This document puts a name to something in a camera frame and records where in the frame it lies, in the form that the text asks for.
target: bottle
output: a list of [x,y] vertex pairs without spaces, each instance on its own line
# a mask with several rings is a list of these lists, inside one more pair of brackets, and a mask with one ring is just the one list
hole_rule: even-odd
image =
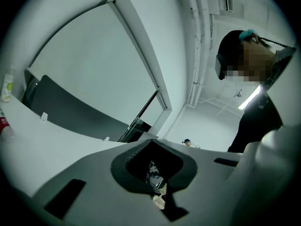
[[15,68],[10,67],[8,72],[4,75],[2,91],[1,91],[1,100],[3,102],[9,102],[10,94],[13,87]]
[[8,140],[14,137],[14,132],[6,120],[3,111],[0,109],[0,133],[3,139]]

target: ceiling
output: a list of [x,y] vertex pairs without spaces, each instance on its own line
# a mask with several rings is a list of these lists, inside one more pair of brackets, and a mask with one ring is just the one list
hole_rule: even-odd
[[[233,82],[219,80],[215,72],[215,57],[223,37],[232,30],[254,29],[261,37],[270,39],[288,46],[294,46],[296,37],[286,24],[282,14],[260,3],[257,0],[233,0],[234,12],[221,10],[220,3],[208,0],[209,13],[215,13],[216,38],[212,43],[208,60],[206,79],[199,101],[213,99],[217,106],[224,107],[229,103],[227,110],[241,116],[243,111],[238,107],[252,94],[258,85],[250,82]],[[183,27],[186,38],[187,60],[187,95],[192,83],[194,67],[194,37],[195,21],[188,0],[180,0],[182,8]],[[282,49],[281,46],[273,45],[272,50]],[[240,91],[241,97],[235,95]]]

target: person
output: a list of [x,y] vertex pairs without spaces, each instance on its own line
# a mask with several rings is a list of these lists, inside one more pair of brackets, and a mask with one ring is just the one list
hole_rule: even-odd
[[216,56],[215,69],[220,80],[239,76],[260,84],[260,92],[246,106],[228,152],[243,153],[248,143],[261,141],[265,134],[282,126],[267,90],[289,63],[295,48],[274,42],[284,49],[273,53],[265,40],[254,30],[231,31],[222,39]]
[[190,147],[194,147],[194,148],[197,148],[197,149],[201,149],[200,146],[194,145],[189,139],[185,139],[184,141],[182,141],[182,143],[185,143],[186,146],[190,146]]

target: ceiling light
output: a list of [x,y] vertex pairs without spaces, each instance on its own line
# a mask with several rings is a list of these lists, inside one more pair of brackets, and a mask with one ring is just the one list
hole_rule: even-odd
[[252,93],[252,95],[249,96],[249,98],[247,100],[245,100],[244,103],[242,103],[240,106],[239,106],[239,110],[243,110],[247,104],[256,96],[258,95],[260,92],[260,85],[256,88],[256,90]]

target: fluorescent light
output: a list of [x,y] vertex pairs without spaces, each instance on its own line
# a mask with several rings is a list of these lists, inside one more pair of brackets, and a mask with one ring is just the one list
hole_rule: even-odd
[[247,104],[248,104],[251,100],[253,100],[253,98],[254,98],[256,95],[259,94],[259,92],[260,92],[260,85],[256,88],[256,90],[252,93],[252,95],[250,95],[249,98],[248,98],[247,100],[245,100],[245,102],[242,103],[242,104],[239,106],[239,110],[243,110],[243,109],[247,106]]

